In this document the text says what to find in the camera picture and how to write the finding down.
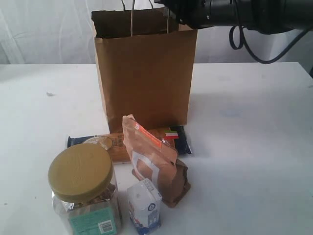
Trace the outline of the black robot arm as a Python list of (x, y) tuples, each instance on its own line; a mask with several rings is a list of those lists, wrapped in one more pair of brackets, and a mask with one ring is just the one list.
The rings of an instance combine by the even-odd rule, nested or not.
[(313, 29), (312, 0), (159, 0), (192, 29), (241, 24), (262, 34)]

